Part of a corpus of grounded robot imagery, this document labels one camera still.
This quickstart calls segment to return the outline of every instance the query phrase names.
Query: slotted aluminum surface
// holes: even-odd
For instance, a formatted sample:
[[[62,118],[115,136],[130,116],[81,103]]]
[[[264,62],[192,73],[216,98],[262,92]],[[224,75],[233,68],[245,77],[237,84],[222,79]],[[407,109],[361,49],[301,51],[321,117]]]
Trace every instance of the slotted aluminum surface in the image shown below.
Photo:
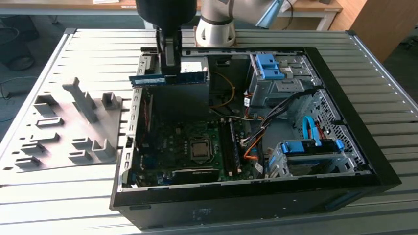
[[[185,31],[185,46],[194,33]],[[356,36],[345,32],[240,30],[241,47],[317,47],[364,122],[397,171],[403,185],[362,198],[333,213],[241,223],[169,229],[169,233],[375,234],[418,232],[418,117],[417,105],[376,61]],[[77,75],[91,94],[114,91],[131,98],[127,80],[135,75],[141,47],[154,45],[154,32],[129,29],[79,29],[65,35],[42,77],[3,139],[14,138],[38,90],[54,89],[46,77]],[[129,112],[122,120],[129,120]],[[127,123],[121,124],[125,133]],[[83,166],[17,174],[0,188],[0,232],[135,234],[141,230],[109,210],[115,165]]]

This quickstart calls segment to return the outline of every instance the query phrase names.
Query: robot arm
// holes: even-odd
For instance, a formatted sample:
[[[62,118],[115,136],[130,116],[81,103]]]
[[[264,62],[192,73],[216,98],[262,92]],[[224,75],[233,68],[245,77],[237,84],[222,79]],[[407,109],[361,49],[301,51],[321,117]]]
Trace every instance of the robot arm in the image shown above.
[[[197,42],[204,47],[229,47],[236,42],[234,19],[269,28],[284,0],[204,0]]]
[[[137,0],[142,18],[157,29],[157,47],[166,76],[181,73],[182,31],[181,26],[197,15],[197,0]]]
[[[284,0],[204,0],[197,30],[201,46],[228,47],[236,41],[234,18],[269,27]],[[162,73],[176,77],[181,72],[181,26],[197,15],[197,0],[137,0],[138,13],[157,29],[157,46]]]

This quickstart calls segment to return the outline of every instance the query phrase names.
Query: wooden desk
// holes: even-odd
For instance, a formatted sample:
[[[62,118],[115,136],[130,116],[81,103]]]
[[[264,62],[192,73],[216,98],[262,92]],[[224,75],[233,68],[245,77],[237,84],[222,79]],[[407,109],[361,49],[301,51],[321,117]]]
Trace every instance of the wooden desk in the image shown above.
[[[198,0],[201,14],[202,0]],[[135,0],[119,3],[93,4],[93,0],[0,0],[0,14],[14,15],[137,15]],[[294,17],[318,17],[322,21],[317,30],[328,30],[336,14],[342,7],[334,0],[330,5],[318,0],[298,0],[294,5]],[[286,11],[278,16],[290,16]]]

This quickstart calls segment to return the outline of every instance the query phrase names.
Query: label sticker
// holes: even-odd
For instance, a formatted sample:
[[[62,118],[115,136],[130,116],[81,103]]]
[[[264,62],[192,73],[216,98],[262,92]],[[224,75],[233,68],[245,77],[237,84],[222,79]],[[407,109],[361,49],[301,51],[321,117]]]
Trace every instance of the label sticker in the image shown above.
[[[250,107],[250,98],[245,98],[245,99],[244,99],[244,105],[245,105],[246,107]]]
[[[285,68],[281,68],[281,71],[282,72],[293,72],[293,69],[290,67],[285,67]]]
[[[262,167],[262,165],[260,164],[260,163],[256,163],[256,169],[257,169],[257,171],[260,172],[260,173],[264,173],[264,167]]]
[[[206,209],[196,209],[193,211],[193,219],[194,220],[204,220],[206,219],[210,214],[213,213],[213,209],[212,208],[206,208]]]
[[[165,78],[135,80],[135,84],[162,83],[162,82],[166,82]]]
[[[202,62],[182,62],[181,72],[202,72]]]

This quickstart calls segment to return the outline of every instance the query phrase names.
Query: ram slot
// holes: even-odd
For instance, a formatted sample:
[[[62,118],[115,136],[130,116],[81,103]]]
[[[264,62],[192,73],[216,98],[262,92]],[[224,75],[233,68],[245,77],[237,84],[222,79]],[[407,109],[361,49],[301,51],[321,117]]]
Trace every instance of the ram slot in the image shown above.
[[[233,138],[233,174],[241,173],[241,163],[240,163],[240,143],[236,138],[234,122],[230,119],[230,132]]]
[[[234,176],[241,173],[240,149],[232,121],[220,122],[221,150],[226,174]]]

